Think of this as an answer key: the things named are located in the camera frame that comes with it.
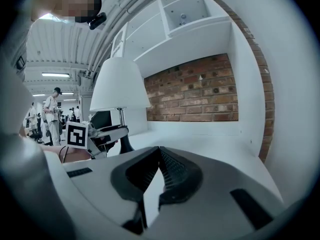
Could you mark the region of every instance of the lamp base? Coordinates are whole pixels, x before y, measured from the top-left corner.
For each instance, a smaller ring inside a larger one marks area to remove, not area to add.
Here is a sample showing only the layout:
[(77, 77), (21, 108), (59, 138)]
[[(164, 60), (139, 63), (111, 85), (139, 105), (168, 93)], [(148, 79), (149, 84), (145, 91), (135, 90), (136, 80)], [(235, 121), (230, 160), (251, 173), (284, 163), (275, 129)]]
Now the lamp base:
[(128, 135), (120, 138), (120, 144), (121, 144), (121, 149), (119, 154), (124, 154), (124, 153), (134, 151), (134, 148), (130, 144)]

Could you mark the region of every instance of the ceiling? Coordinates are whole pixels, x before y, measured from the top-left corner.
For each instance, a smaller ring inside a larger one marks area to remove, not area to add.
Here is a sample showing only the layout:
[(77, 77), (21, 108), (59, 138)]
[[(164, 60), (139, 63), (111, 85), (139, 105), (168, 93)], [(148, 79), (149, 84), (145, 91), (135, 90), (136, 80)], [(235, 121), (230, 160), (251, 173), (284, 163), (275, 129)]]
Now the ceiling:
[[(109, 57), (113, 36), (128, 18), (132, 18), (151, 1), (102, 0), (101, 12), (106, 13), (107, 21), (95, 30), (89, 30), (86, 23), (37, 20), (27, 41), (24, 82), (33, 95), (45, 94), (35, 100), (44, 101), (55, 87), (60, 87), (63, 93), (74, 93), (73, 96), (60, 96), (60, 101), (78, 99), (79, 94), (92, 95), (95, 74), (99, 73), (100, 66)], [(70, 78), (44, 77), (42, 73), (67, 73)]]

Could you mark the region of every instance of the lamp neck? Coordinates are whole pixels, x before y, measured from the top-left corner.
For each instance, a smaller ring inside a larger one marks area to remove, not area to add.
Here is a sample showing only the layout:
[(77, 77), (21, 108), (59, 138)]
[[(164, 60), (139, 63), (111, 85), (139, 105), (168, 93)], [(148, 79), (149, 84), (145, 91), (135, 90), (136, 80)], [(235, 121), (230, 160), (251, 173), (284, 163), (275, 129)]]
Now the lamp neck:
[(120, 125), (121, 125), (121, 126), (126, 126), (125, 113), (124, 113), (124, 110), (125, 110), (125, 109), (126, 109), (125, 107), (116, 108), (116, 110), (119, 111), (119, 118), (120, 118)]

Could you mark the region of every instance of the white lampshade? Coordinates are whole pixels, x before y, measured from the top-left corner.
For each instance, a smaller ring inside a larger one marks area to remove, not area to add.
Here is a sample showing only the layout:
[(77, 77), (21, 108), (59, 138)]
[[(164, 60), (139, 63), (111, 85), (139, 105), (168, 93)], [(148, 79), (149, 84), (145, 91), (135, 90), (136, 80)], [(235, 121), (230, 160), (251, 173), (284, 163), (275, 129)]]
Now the white lampshade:
[(138, 65), (123, 57), (107, 59), (93, 90), (90, 111), (151, 107)]

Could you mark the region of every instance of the man wearing black cap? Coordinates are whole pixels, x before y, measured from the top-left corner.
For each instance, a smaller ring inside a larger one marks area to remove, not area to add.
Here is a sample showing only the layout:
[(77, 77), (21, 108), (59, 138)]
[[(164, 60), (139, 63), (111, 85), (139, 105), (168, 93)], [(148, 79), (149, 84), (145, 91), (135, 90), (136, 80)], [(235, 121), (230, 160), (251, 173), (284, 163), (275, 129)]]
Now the man wearing black cap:
[(44, 104), (45, 117), (51, 133), (52, 143), (54, 146), (60, 146), (59, 134), (59, 117), (57, 97), (62, 95), (59, 87), (54, 88), (53, 94), (49, 96)]

